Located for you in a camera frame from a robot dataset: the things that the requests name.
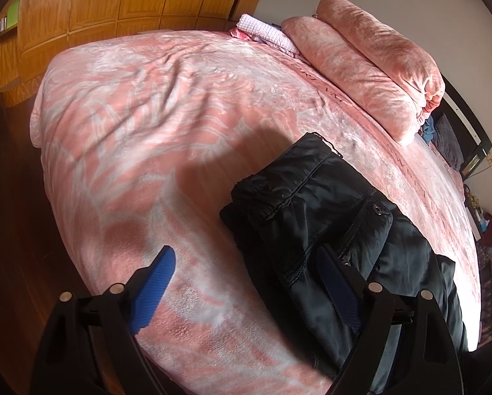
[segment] white wall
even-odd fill
[[[427,50],[492,141],[492,16],[481,0],[350,0]],[[260,0],[255,16],[281,23],[319,0]],[[467,182],[492,214],[492,168]]]

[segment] blue gripper pad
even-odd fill
[[[140,329],[149,325],[173,277],[176,264],[174,249],[165,246],[149,266],[148,278],[132,302],[131,319],[129,320],[131,334],[138,334]]]
[[[341,270],[330,256],[330,252],[320,247],[317,250],[316,267],[343,324],[352,328],[355,334],[363,329],[360,300],[345,280]]]

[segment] gray pillow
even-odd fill
[[[460,171],[460,166],[464,163],[464,156],[451,123],[445,114],[442,114],[435,124],[435,135],[432,142],[449,166]]]

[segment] red cloth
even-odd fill
[[[489,224],[479,243],[485,247],[492,247],[492,215],[489,212],[486,212],[484,218],[489,220]]]

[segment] folded pink blanket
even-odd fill
[[[317,16],[409,94],[423,109],[418,117],[420,125],[440,105],[444,80],[424,49],[347,0],[321,0]]]
[[[401,145],[413,141],[420,128],[420,107],[339,32],[309,16],[286,19],[282,28],[312,66],[380,123],[394,141]]]

